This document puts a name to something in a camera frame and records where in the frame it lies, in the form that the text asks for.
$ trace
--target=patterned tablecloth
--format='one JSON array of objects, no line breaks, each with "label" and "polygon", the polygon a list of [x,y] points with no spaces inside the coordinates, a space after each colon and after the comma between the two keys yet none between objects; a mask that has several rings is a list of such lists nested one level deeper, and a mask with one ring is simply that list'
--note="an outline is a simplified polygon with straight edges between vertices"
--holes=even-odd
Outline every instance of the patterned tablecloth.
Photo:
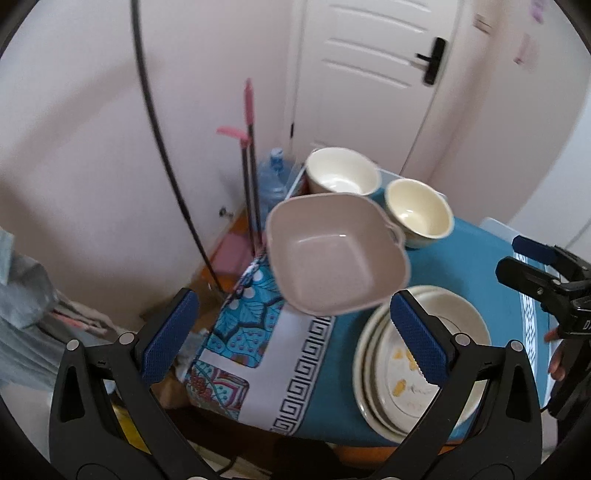
[{"label": "patterned tablecloth", "polygon": [[[497,282],[496,264],[513,255],[510,244],[456,219],[448,238],[408,255],[411,286],[437,285],[466,298],[484,318],[493,345],[523,341],[543,403],[549,357],[542,337],[550,318],[538,303]],[[337,318],[298,312],[281,297],[262,255],[226,301],[187,372],[191,401],[287,435],[340,445],[392,445],[365,423],[353,396],[353,355],[372,312]],[[465,428],[456,429],[454,437]]]}]

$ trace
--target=door handle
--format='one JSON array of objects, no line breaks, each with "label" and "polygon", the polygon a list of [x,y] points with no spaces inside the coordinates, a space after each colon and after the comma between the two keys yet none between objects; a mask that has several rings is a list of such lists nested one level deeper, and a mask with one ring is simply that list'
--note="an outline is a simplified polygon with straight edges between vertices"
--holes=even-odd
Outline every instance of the door handle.
[{"label": "door handle", "polygon": [[417,53],[418,59],[428,62],[427,71],[423,77],[425,85],[435,85],[435,80],[437,79],[437,74],[439,72],[439,67],[441,66],[441,60],[443,59],[443,53],[445,52],[446,46],[447,41],[441,37],[437,37],[433,42],[433,49],[430,57]]}]

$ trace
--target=cream bowl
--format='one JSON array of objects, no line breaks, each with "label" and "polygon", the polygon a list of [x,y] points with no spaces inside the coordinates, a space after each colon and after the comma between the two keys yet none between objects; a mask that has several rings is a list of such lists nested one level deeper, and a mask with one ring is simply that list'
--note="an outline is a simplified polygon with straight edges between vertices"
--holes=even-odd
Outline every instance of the cream bowl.
[{"label": "cream bowl", "polygon": [[368,196],[381,185],[377,166],[348,148],[315,150],[306,160],[312,193],[354,193]]},{"label": "cream bowl", "polygon": [[386,187],[384,196],[390,216],[406,234],[407,247],[426,247],[453,232],[452,209],[422,181],[394,180]]}]

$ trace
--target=stacked plates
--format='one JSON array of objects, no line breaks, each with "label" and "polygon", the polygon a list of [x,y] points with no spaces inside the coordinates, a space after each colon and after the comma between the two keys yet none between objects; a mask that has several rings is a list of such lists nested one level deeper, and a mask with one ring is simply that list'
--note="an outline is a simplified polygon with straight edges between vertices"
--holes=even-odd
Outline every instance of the stacked plates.
[{"label": "stacked plates", "polygon": [[[476,343],[491,337],[478,311],[462,297],[440,287],[408,289],[430,315],[452,333],[466,333]],[[402,337],[390,320],[389,302],[368,320],[353,360],[353,391],[361,414],[382,437],[401,443],[414,428],[439,388],[427,383]],[[457,424],[476,410],[486,382],[477,382]]]}]

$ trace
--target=pink mop handle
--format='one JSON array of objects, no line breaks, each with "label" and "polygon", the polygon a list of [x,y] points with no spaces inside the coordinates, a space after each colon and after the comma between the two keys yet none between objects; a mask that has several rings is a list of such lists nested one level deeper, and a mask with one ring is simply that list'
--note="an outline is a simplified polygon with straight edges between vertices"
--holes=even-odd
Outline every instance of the pink mop handle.
[{"label": "pink mop handle", "polygon": [[218,128],[216,133],[240,140],[240,148],[243,149],[251,143],[251,138],[248,136],[248,134],[239,128],[223,126]]},{"label": "pink mop handle", "polygon": [[255,123],[255,94],[252,88],[252,80],[246,79],[244,87],[244,118],[248,126]]}]

